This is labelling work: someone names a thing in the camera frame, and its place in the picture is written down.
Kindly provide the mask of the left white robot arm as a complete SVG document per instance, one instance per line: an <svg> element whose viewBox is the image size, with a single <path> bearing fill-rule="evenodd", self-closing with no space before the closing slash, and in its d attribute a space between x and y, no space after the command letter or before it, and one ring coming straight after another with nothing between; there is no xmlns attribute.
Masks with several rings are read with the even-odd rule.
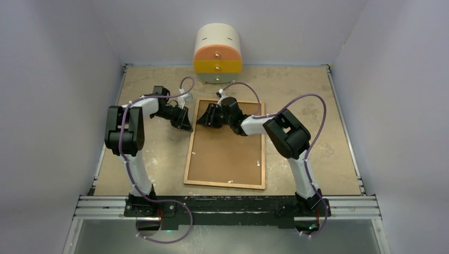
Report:
<svg viewBox="0 0 449 254"><path fill-rule="evenodd" d="M183 101L185 97L189 97L189 93L182 89L176 96L176 105L171 105L169 99L173 95L170 91L163 86L155 86L151 94L107 109L105 146L123 163L131 184L128 200L131 206L137 205L144 216L154 215L160 203L141 152L145 144L144 118L159 117L168 120L178 130L192 132L189 109Z"/></svg>

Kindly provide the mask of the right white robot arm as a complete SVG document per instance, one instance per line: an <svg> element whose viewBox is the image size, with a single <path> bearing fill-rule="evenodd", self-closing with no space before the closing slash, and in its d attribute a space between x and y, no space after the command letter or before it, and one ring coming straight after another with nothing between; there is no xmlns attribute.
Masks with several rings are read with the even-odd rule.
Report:
<svg viewBox="0 0 449 254"><path fill-rule="evenodd" d="M226 97L209 104L197 124L215 129L227 125L233 133L244 137L267 135L290 165L299 212L310 215L316 210L329 211L309 165L308 156L313 145L311 134L287 108L271 116L249 115L243 113L234 97Z"/></svg>

